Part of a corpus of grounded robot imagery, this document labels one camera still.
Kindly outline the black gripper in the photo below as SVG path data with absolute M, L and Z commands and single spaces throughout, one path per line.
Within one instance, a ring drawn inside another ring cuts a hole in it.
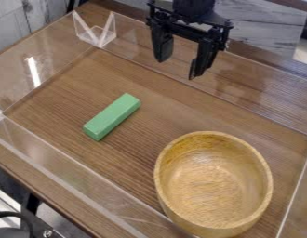
M 172 56 L 172 33 L 190 41 L 202 38 L 189 66 L 189 80 L 212 66 L 218 49 L 225 50 L 233 29 L 232 21 L 216 13 L 214 4 L 216 0 L 148 0 L 146 24 L 152 26 L 153 56 L 158 62 Z

